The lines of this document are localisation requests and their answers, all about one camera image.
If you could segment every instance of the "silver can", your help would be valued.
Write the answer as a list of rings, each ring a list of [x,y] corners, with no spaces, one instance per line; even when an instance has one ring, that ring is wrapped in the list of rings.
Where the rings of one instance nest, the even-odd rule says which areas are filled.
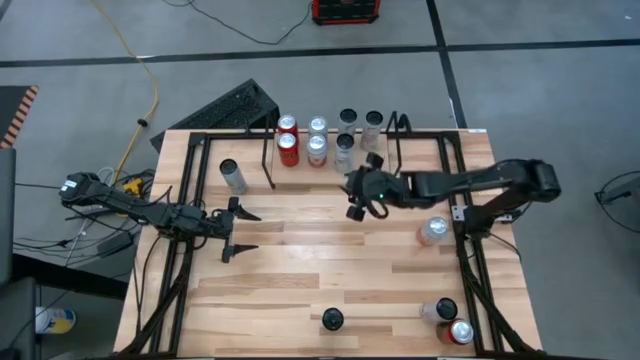
[[[313,135],[307,141],[307,156],[309,165],[312,167],[322,167],[327,163],[329,154],[329,144],[322,135]]]
[[[338,134],[349,134],[353,136],[356,133],[358,114],[356,114],[353,109],[342,110],[338,120]]]
[[[340,134],[336,140],[336,157],[334,165],[336,171],[346,174],[353,170],[353,136],[350,134]]]
[[[453,321],[456,316],[458,316],[458,306],[449,298],[440,298],[438,301],[426,303],[420,307],[420,317],[435,323]]]
[[[382,127],[382,114],[377,111],[369,111],[366,122],[362,128],[360,147],[365,151],[374,151],[378,147],[378,135]]]
[[[309,121],[309,139],[311,139],[313,135],[322,135],[325,139],[328,139],[328,132],[327,120],[322,116],[316,116]]]
[[[224,181],[231,188],[233,195],[244,195],[247,192],[247,182],[244,180],[238,163],[233,159],[224,159],[220,163],[220,172]]]

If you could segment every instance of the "gray floor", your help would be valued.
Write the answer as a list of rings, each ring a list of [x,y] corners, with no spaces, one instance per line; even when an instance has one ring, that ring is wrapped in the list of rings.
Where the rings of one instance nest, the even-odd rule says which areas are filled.
[[[141,55],[435,43],[423,0],[383,0],[381,18],[372,25],[317,27],[308,21],[276,47],[253,44],[188,8],[159,0],[102,2]],[[307,3],[198,4],[256,37],[274,40],[304,15]],[[437,5],[449,44],[640,37],[640,6],[632,0],[442,0]],[[14,0],[0,21],[0,61],[125,55],[108,23],[85,0]],[[544,348],[553,354],[637,357],[640,239],[610,222],[593,192],[609,178],[640,167],[639,48],[450,56],[468,125],[489,130],[498,158],[552,163],[563,185],[557,201],[534,205],[515,225]],[[350,106],[383,114],[400,110],[421,127],[456,126],[436,53],[150,67],[159,80],[160,106],[129,160],[130,171],[155,166],[150,136],[248,78],[281,111],[302,118],[321,114],[335,121],[338,110]],[[135,120],[152,99],[139,65],[0,69],[0,85],[31,84],[40,86],[40,93],[16,144],[18,179],[40,184],[57,185],[68,173],[117,165]],[[77,231],[79,222],[63,221],[68,211],[55,192],[17,191],[16,236],[58,239]],[[637,204],[625,201],[612,210],[630,224],[640,220]],[[88,233],[100,235],[97,226]],[[131,252],[86,266],[107,275],[130,267]],[[45,298],[53,292],[45,291]],[[90,320],[67,336],[47,339],[45,357],[70,349],[80,355],[107,352],[122,304],[80,295],[62,304]],[[102,330],[110,336],[98,336]]]

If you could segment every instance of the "soda can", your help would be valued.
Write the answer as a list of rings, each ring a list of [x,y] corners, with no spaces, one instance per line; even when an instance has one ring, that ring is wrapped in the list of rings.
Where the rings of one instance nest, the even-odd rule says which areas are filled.
[[[293,134],[298,139],[298,122],[291,115],[282,115],[278,119],[278,133]]]
[[[313,135],[307,142],[307,154],[309,165],[313,167],[322,167],[327,163],[327,155],[329,154],[329,144],[327,139],[322,135]]]
[[[417,240],[422,245],[435,245],[444,239],[449,231],[449,223],[443,217],[436,216],[427,220],[420,226]]]
[[[365,119],[362,138],[360,138],[360,147],[365,151],[374,151],[378,147],[378,135],[380,135],[380,127],[382,127],[382,114],[377,111],[369,111]]]
[[[327,120],[322,116],[316,116],[309,122],[309,138],[313,135],[322,135],[325,139],[328,139],[328,132]]]
[[[466,345],[473,340],[473,328],[463,319],[439,323],[436,334],[443,344]]]
[[[338,118],[338,134],[349,134],[353,136],[356,133],[356,120],[358,114],[353,109],[344,109],[340,111]]]
[[[334,165],[336,171],[346,174],[353,169],[353,136],[340,134],[336,140],[336,158]]]
[[[233,195],[244,195],[247,192],[247,182],[244,180],[244,176],[240,172],[238,163],[233,159],[224,159],[220,163],[220,172],[224,181],[231,188]]]
[[[300,161],[298,154],[298,139],[290,133],[281,134],[278,137],[278,152],[280,152],[280,161],[284,166],[296,166]]]
[[[436,323],[455,320],[458,316],[458,306],[449,298],[440,298],[438,301],[426,303],[420,307],[420,317]]]

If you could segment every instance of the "wooden tabletop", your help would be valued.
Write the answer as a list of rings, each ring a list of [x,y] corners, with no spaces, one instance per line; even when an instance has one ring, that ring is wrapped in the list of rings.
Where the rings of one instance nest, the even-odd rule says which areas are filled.
[[[485,132],[461,130],[460,136],[468,170],[494,163]],[[173,186],[171,200],[176,201],[188,137],[188,131],[167,131],[152,198]],[[395,142],[389,141],[388,145],[385,155],[390,168],[395,169]],[[268,148],[268,168],[278,172],[278,164],[272,162],[279,162],[277,150],[272,158],[272,141]],[[192,179],[198,169],[199,151]],[[441,344],[433,324],[419,317],[422,303],[442,296],[454,299],[460,316],[467,316],[453,235],[437,246],[425,247],[416,241],[416,231],[423,221],[433,216],[450,218],[446,202],[429,210],[392,208],[386,220],[368,216],[357,223],[345,217],[349,206],[345,194],[335,185],[316,185],[326,179],[308,169],[295,174],[300,183],[305,183],[299,186],[292,186],[291,177],[274,173],[274,179],[287,184],[278,185],[276,181],[276,190],[271,190],[260,166],[261,151],[262,144],[257,140],[212,143],[204,191],[207,212],[226,206],[230,193],[218,166],[225,158],[235,159],[249,184],[241,203],[263,221],[237,220],[234,240],[260,248],[238,255],[230,264],[220,261],[221,241],[210,239],[196,251],[179,356],[474,354],[472,345]],[[441,170],[433,140],[402,140],[402,159],[403,170]],[[327,167],[324,171],[333,171],[332,164]],[[194,183],[189,199],[193,198]],[[499,191],[476,193],[474,200],[482,204],[497,194]],[[493,232],[514,242],[508,225],[496,225]],[[155,238],[153,228],[142,231],[136,257],[139,278]],[[168,241],[160,240],[149,260],[144,321],[157,305],[167,247]],[[491,239],[484,240],[484,249],[496,305],[527,343],[540,348],[517,256]],[[131,280],[115,351],[128,345],[135,334],[133,284]],[[345,324],[337,332],[326,331],[320,320],[330,307],[337,307],[345,315]],[[479,303],[478,308],[485,346],[490,348],[486,316]],[[171,319],[173,310],[168,314]],[[165,321],[161,349],[168,347],[170,325],[171,321]]]

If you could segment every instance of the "can lid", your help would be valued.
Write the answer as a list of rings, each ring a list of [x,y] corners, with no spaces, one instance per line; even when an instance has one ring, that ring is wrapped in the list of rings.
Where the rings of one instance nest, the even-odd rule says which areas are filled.
[[[290,149],[296,145],[296,137],[291,134],[282,134],[278,138],[278,146],[283,149]]]
[[[353,136],[350,134],[340,134],[338,135],[338,140],[336,140],[338,147],[345,150],[351,149],[354,143]]]
[[[353,109],[344,109],[340,111],[340,120],[346,123],[356,122],[358,114]]]
[[[453,320],[458,316],[458,306],[455,301],[442,298],[436,303],[436,312],[444,320]]]
[[[311,119],[309,127],[316,131],[324,130],[327,127],[327,120],[325,120],[322,116],[316,116]]]
[[[473,328],[466,320],[458,319],[451,324],[451,335],[459,344],[468,344],[473,339]]]
[[[382,124],[382,114],[377,111],[369,111],[366,120],[371,125],[380,125]]]
[[[233,174],[236,169],[238,169],[238,163],[233,159],[224,159],[220,163],[220,172],[225,175]]]
[[[282,115],[278,119],[278,126],[285,130],[292,129],[296,126],[296,119],[291,115]]]
[[[320,150],[324,147],[324,136],[322,135],[313,135],[311,138],[309,138],[309,147],[312,150]]]

